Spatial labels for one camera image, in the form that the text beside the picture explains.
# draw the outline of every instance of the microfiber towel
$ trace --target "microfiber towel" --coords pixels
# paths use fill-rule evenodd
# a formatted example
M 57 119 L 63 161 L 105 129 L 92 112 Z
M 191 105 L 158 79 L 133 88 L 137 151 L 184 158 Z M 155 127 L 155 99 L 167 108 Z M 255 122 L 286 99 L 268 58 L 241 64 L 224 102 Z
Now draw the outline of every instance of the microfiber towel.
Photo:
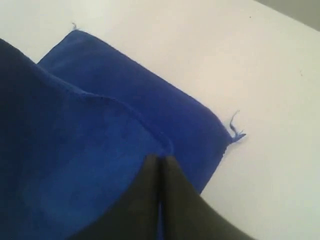
M 101 216 L 171 141 L 0 40 L 0 239 L 62 240 Z
M 232 138 L 207 107 L 86 32 L 73 30 L 38 64 L 84 91 L 126 103 L 157 126 L 199 193 L 227 146 L 244 136 Z

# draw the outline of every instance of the blue towel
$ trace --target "blue towel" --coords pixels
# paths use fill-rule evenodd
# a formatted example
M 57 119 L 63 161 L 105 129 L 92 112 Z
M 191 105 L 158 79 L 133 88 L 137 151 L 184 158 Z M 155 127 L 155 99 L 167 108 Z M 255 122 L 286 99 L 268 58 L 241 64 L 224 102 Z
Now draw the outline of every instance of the blue towel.
M 208 108 L 79 30 L 38 64 L 0 41 L 0 79 L 1 240 L 74 234 L 151 153 L 175 155 L 201 192 L 235 141 Z

